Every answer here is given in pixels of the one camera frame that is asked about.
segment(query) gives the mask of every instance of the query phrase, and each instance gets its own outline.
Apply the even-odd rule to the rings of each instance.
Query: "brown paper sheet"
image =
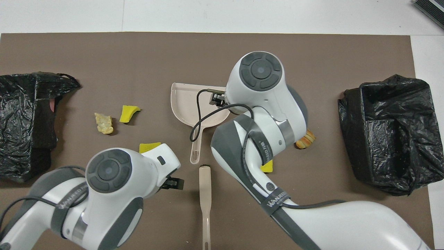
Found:
[[[396,211],[433,247],[427,188],[410,197],[392,197],[357,181],[341,137],[337,99],[345,89],[381,81],[393,74],[414,77],[408,36],[204,34],[204,33],[62,33],[2,34],[0,74],[35,71],[67,73],[82,88],[59,104],[55,130],[59,141],[52,169],[86,166],[110,147],[138,150],[139,143],[167,143],[182,167],[174,177],[185,188],[161,190],[144,203],[131,238],[121,249],[201,248],[202,219],[198,165],[189,163],[190,127],[170,107],[173,82],[225,86],[232,67],[254,50],[274,53],[283,62],[286,81],[309,110],[316,135],[305,150],[288,148],[274,158],[270,178],[298,204],[339,198],[384,204]],[[129,124],[119,123],[122,105],[142,111]],[[94,112],[113,117],[115,132],[96,129]],[[214,128],[204,130],[200,163],[212,170],[211,243],[215,250],[300,249],[267,217],[255,200],[214,160],[209,148]],[[0,210],[25,195],[25,184],[0,181]],[[8,221],[17,208],[7,215]],[[50,231],[34,249],[80,249]]]

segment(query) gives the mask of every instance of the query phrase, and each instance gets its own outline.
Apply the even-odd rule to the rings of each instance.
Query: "pink object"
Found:
[[[185,83],[173,83],[171,86],[171,109],[174,115],[179,121],[193,127],[199,121],[199,115],[197,112],[196,96],[201,89],[215,89],[225,91],[225,87],[206,86],[206,85],[194,85]],[[199,96],[199,106],[201,111],[201,117],[217,110],[215,105],[210,105],[211,93],[203,92]],[[200,133],[197,140],[191,144],[191,156],[190,162],[192,164],[199,163],[200,159],[200,145],[202,143],[202,132],[205,128],[213,127],[223,122],[230,112],[225,109],[221,112],[214,114],[208,119],[204,120],[200,127]]]
[[[49,99],[49,108],[54,113],[54,105],[56,104],[56,101],[54,98]]]

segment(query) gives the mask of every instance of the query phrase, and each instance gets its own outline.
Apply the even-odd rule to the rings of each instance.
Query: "yellow sponge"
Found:
[[[267,162],[265,165],[261,166],[261,170],[264,173],[271,173],[273,172],[273,160]]]
[[[133,117],[134,113],[140,111],[138,106],[127,106],[124,105],[122,107],[122,115],[120,116],[120,122],[127,123],[130,122],[131,117]]]
[[[151,149],[160,146],[162,143],[155,142],[155,143],[141,143],[139,144],[139,153],[144,153],[146,151],[150,151]]]

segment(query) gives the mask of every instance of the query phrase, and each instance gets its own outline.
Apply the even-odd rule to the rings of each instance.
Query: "black cable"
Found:
[[[65,167],[61,167],[61,168],[58,168],[58,169],[79,169],[79,170],[85,172],[85,169],[82,168],[82,167],[79,167],[79,166],[65,166]],[[86,194],[81,199],[79,199],[78,201],[76,201],[73,204],[71,204],[71,206],[69,208],[73,208],[73,207],[77,206],[78,204],[82,203],[84,200],[86,200],[86,198],[88,197],[88,194],[89,194],[89,191],[87,190]],[[9,204],[9,206],[3,211],[3,213],[2,213],[2,215],[0,217],[0,229],[1,229],[1,225],[3,224],[3,220],[4,220],[4,217],[5,217],[6,213],[15,204],[17,204],[18,202],[20,202],[22,200],[37,200],[37,201],[44,202],[44,203],[49,204],[49,205],[54,206],[54,207],[57,205],[57,203],[54,203],[54,202],[52,202],[50,200],[47,200],[45,198],[38,197],[38,196],[24,196],[22,198],[19,198],[19,199],[13,201],[11,204]]]
[[[233,115],[237,115],[237,116],[239,115],[239,114],[233,112],[231,109],[229,109],[228,111],[229,111],[230,113],[232,113]]]
[[[196,130],[197,126],[200,126],[200,124],[201,124],[205,119],[207,119],[208,117],[214,115],[215,113],[217,113],[217,112],[219,112],[219,111],[222,111],[222,110],[224,110],[224,109],[229,109],[229,108],[231,108],[231,107],[243,107],[243,108],[246,108],[246,109],[250,112],[251,119],[254,119],[253,110],[252,110],[249,106],[247,106],[247,105],[245,105],[245,104],[235,103],[235,104],[225,105],[225,106],[223,106],[223,107],[221,107],[221,108],[218,108],[217,110],[215,110],[215,111],[213,111],[213,112],[207,114],[207,115],[204,116],[202,119],[199,119],[199,121],[196,123],[196,125],[194,125],[193,129],[191,130],[191,133],[190,133],[190,141],[196,141],[196,140],[197,140],[197,137],[199,136],[199,132],[197,133],[196,137],[193,138],[194,131]]]
[[[248,166],[247,166],[247,162],[245,161],[245,153],[246,153],[246,148],[247,148],[247,142],[248,142],[248,138],[250,137],[248,134],[248,131],[245,131],[245,138],[244,138],[244,143],[242,144],[242,151],[241,151],[241,164],[242,164],[242,169],[244,170],[245,175],[247,176],[248,180],[250,181],[251,185],[254,185],[256,182],[254,181],[254,179],[251,177],[250,171],[248,170]]]
[[[311,204],[311,205],[289,205],[289,204],[285,204],[283,203],[282,206],[286,207],[286,208],[291,208],[291,209],[309,209],[309,208],[317,208],[317,207],[322,207],[322,206],[326,206],[326,205],[330,205],[330,204],[336,204],[336,203],[344,203],[344,200],[331,200],[331,201],[326,201],[326,202],[320,202],[320,203],[316,203],[316,204]]]
[[[40,202],[44,202],[44,203],[46,203],[46,204],[49,204],[49,205],[51,205],[51,206],[56,206],[57,204],[56,203],[54,203],[54,202],[52,202],[52,201],[49,201],[49,200],[47,200],[47,199],[45,199],[45,198],[42,198],[42,197],[38,197],[38,196],[24,196],[24,197],[22,197],[22,198],[19,198],[19,199],[17,199],[17,200],[15,200],[15,201],[13,201],[11,204],[9,204],[9,206],[3,211],[3,213],[2,213],[2,215],[1,215],[1,217],[0,217],[0,229],[1,229],[1,225],[3,224],[3,220],[4,220],[4,217],[5,217],[5,215],[6,215],[6,213],[16,204],[16,203],[18,203],[18,202],[20,202],[20,201],[23,201],[23,200],[37,200],[37,201],[40,201]],[[0,239],[0,241],[2,241],[3,240],[3,232],[1,232],[1,234],[0,235],[2,235],[2,238]]]
[[[201,89],[199,92],[197,92],[197,95],[196,95],[196,103],[197,103],[197,114],[199,115],[199,121],[200,121],[200,119],[202,118],[201,117],[201,114],[200,114],[200,105],[199,105],[199,95],[201,94],[201,93],[203,93],[203,92],[209,92],[207,89]],[[196,138],[194,139],[194,140],[191,140],[191,136],[190,136],[190,140],[192,141],[192,142],[194,142],[194,141],[196,141],[197,140],[197,137],[199,137],[199,133],[200,133],[200,123],[199,123],[199,129],[197,130],[197,134],[196,134]]]

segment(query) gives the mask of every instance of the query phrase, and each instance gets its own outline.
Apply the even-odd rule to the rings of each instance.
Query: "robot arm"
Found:
[[[238,180],[264,211],[306,250],[428,250],[408,224],[389,208],[374,202],[298,206],[273,183],[260,166],[306,132],[307,111],[285,83],[281,62],[267,52],[252,52],[235,65],[225,100],[247,104],[243,113],[216,129],[211,150],[216,161]]]
[[[25,201],[0,235],[0,249],[31,249],[46,229],[87,250],[115,249],[136,227],[143,199],[160,188],[182,189],[183,180],[170,177],[179,167],[172,150],[162,144],[143,154],[104,150],[89,161],[86,177],[73,169],[51,171],[34,183],[29,195],[56,206]],[[88,197],[72,206],[87,190]]]

